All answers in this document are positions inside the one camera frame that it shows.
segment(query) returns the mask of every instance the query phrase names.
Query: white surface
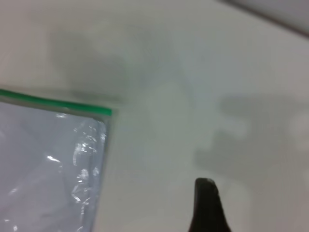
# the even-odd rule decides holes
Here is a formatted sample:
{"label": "white surface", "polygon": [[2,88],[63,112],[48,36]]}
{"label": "white surface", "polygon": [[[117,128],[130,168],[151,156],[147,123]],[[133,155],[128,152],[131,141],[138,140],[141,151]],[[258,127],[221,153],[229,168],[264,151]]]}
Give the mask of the white surface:
{"label": "white surface", "polygon": [[308,40],[212,0],[20,2],[1,83],[119,109],[96,232],[187,231],[197,177],[233,231],[308,231]]}

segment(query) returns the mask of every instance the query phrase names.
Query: green zipper seal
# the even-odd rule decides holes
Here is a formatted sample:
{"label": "green zipper seal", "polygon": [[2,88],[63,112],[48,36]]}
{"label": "green zipper seal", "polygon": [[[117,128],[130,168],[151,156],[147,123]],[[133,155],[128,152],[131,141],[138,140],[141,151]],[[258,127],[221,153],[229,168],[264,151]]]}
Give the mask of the green zipper seal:
{"label": "green zipper seal", "polygon": [[4,89],[0,89],[0,96],[16,99],[20,101],[26,101],[30,103],[35,103],[35,104],[67,108],[69,110],[84,111],[88,113],[107,115],[107,116],[112,115],[112,110],[109,108],[105,108],[105,107],[34,97],[31,95],[27,95],[23,93],[16,93],[16,92],[4,90]]}

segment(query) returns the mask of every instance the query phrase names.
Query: plastic bag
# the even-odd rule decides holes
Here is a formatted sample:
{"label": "plastic bag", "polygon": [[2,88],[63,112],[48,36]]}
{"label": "plastic bag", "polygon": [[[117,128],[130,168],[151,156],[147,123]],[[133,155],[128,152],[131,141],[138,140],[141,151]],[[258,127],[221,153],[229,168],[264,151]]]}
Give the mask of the plastic bag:
{"label": "plastic bag", "polygon": [[104,119],[0,102],[0,231],[91,231],[106,136]]}

